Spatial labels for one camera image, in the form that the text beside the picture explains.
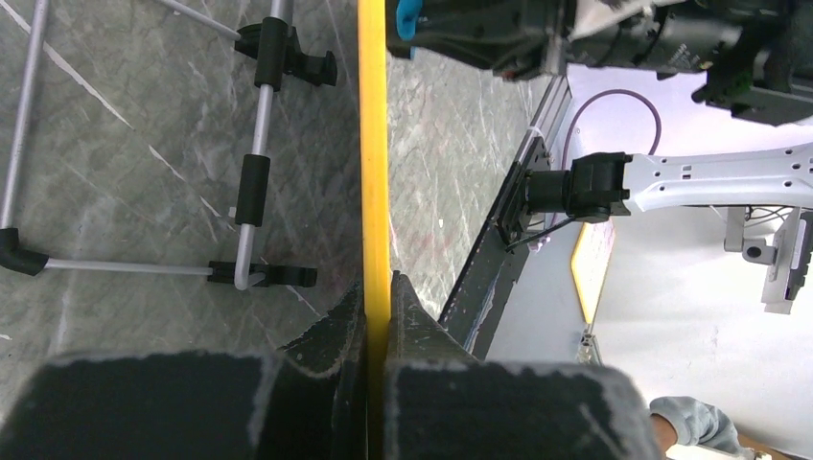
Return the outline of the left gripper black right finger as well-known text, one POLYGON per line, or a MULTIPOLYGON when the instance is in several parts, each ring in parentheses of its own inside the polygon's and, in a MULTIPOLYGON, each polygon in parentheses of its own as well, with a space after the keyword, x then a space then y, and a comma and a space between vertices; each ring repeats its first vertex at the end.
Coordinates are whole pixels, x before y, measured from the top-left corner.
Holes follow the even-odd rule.
POLYGON ((480 361, 391 281, 383 384, 387 459, 659 459, 623 373, 579 363, 480 361))

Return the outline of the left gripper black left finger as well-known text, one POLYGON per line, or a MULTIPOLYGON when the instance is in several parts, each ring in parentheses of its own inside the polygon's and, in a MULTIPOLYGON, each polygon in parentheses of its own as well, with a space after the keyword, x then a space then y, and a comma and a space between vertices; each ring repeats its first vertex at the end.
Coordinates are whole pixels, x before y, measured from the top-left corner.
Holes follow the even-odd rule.
POLYGON ((350 286, 278 349, 58 356, 1 428, 5 459, 348 459, 362 453, 357 396, 363 294, 350 286))

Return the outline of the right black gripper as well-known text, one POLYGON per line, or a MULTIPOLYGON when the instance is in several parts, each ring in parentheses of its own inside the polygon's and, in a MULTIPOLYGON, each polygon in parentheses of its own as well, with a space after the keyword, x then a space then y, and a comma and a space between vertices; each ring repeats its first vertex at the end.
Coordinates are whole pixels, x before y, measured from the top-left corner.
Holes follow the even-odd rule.
POLYGON ((397 34, 397 3, 385 3, 386 48, 395 58, 411 59, 423 49, 505 81, 562 76, 567 69, 570 1, 424 0, 411 41, 397 34))

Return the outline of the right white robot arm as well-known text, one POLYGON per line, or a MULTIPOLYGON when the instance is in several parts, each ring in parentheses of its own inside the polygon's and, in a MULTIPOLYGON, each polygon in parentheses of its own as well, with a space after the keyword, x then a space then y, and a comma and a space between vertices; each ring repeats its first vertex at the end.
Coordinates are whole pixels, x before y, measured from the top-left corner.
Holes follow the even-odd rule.
MULTIPOLYGON (((812 118, 808 1, 389 1, 386 47, 416 49, 504 81, 561 77, 571 64, 702 74, 697 104, 773 127, 812 118)), ((808 146, 701 155, 594 153, 559 171, 511 166, 478 235, 512 251, 535 214, 599 223, 672 207, 812 204, 808 146)))

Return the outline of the grey gloved hand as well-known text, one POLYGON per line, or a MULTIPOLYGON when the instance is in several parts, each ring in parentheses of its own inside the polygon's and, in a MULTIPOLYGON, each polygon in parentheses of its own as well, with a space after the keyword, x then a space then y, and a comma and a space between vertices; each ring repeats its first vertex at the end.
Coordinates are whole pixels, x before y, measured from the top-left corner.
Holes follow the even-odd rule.
POLYGON ((664 419, 675 433, 674 445, 703 446, 732 455, 746 449, 734 422, 718 407, 687 396, 658 397, 649 403, 651 416, 664 419))

